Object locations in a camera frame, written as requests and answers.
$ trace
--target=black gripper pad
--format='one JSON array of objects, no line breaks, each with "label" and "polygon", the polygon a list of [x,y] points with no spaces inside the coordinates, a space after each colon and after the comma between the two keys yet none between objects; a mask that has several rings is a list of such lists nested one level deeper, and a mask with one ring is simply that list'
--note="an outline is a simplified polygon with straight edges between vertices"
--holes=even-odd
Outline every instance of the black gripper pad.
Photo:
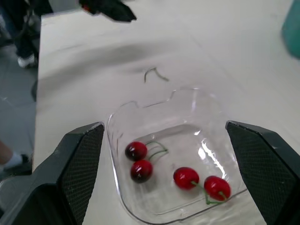
[{"label": "black gripper pad", "polygon": [[271,130],[235,121],[226,130],[267,225],[300,225],[300,156]]}]

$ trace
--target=plastic tray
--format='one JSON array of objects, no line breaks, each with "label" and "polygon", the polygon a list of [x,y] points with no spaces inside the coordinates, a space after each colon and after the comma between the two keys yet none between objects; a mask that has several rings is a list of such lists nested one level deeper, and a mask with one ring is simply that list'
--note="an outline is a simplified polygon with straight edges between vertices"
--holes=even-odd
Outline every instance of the plastic tray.
[{"label": "plastic tray", "polygon": [[[107,124],[112,164],[118,194],[129,214],[147,224],[170,224],[220,207],[207,205],[200,188],[183,191],[175,185],[173,173],[182,166],[196,170],[202,186],[210,175],[225,179],[231,198],[245,191],[225,129],[227,120],[216,99],[200,89],[175,90],[168,100],[146,107],[132,101],[112,114]],[[131,180],[133,162],[124,153],[134,140],[157,141],[169,149],[151,159],[153,175],[143,184]],[[147,147],[148,155],[158,150],[155,144]]]}]

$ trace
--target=white shoe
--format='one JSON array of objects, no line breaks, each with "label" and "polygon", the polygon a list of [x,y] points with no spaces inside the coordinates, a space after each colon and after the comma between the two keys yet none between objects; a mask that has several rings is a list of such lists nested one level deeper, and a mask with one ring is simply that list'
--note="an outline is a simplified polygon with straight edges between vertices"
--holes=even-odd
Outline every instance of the white shoe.
[{"label": "white shoe", "polygon": [[36,66],[38,62],[37,59],[34,57],[34,54],[32,54],[30,57],[26,59],[18,57],[18,64],[22,68],[30,68]]}]

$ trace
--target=red cherry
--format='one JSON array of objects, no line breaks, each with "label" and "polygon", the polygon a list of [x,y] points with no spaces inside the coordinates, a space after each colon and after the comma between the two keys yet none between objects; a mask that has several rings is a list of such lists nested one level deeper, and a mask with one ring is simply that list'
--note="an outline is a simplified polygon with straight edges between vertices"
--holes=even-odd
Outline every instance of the red cherry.
[{"label": "red cherry", "polygon": [[181,167],[174,172],[173,179],[175,184],[184,190],[190,190],[195,187],[192,181],[199,183],[199,175],[195,170],[189,167]]},{"label": "red cherry", "polygon": [[216,176],[209,176],[206,178],[204,182],[204,189],[210,197],[218,201],[225,201],[231,194],[231,189],[227,181]]},{"label": "red cherry", "polygon": [[147,147],[141,142],[131,142],[125,149],[125,155],[132,161],[141,160],[147,155]]},{"label": "red cherry", "polygon": [[131,179],[136,183],[144,183],[152,175],[153,166],[147,160],[139,160],[133,163],[130,171]]}]

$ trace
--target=cherry stem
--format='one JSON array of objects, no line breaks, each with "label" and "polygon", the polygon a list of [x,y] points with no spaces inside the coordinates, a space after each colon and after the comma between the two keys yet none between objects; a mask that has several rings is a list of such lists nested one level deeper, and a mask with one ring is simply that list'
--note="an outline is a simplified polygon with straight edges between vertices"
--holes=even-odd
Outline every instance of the cherry stem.
[{"label": "cherry stem", "polygon": [[164,151],[168,151],[168,149],[163,144],[156,142],[156,141],[148,142],[145,145],[147,146],[148,144],[152,144],[152,143],[159,144],[163,148]]},{"label": "cherry stem", "polygon": [[150,159],[153,157],[153,156],[155,156],[156,154],[158,154],[158,153],[161,153],[161,152],[167,152],[168,151],[168,149],[165,149],[165,150],[161,150],[161,151],[158,151],[158,152],[155,152],[152,156],[150,156],[149,157],[149,161],[150,161]]},{"label": "cherry stem", "polygon": [[224,194],[222,191],[220,191],[219,194],[220,194],[221,196],[223,196],[224,201],[222,201],[222,202],[211,202],[210,200],[208,200],[208,196],[209,196],[209,195],[208,195],[208,193],[206,192],[206,190],[205,190],[204,187],[202,187],[200,184],[196,183],[195,181],[192,181],[191,183],[194,184],[195,186],[200,187],[200,188],[203,190],[204,195],[205,195],[205,201],[206,201],[206,204],[207,204],[207,205],[209,205],[209,204],[222,204],[222,203],[224,203],[224,202],[227,200],[225,194]]},{"label": "cherry stem", "polygon": [[151,144],[151,143],[155,143],[155,144],[160,145],[160,146],[163,148],[163,150],[158,151],[158,152],[155,152],[152,156],[149,157],[148,160],[150,160],[154,155],[156,155],[156,154],[158,154],[158,153],[162,153],[162,152],[167,152],[167,151],[168,151],[168,149],[167,149],[163,144],[161,144],[161,143],[159,143],[159,142],[151,141],[151,142],[146,143],[145,145]]}]

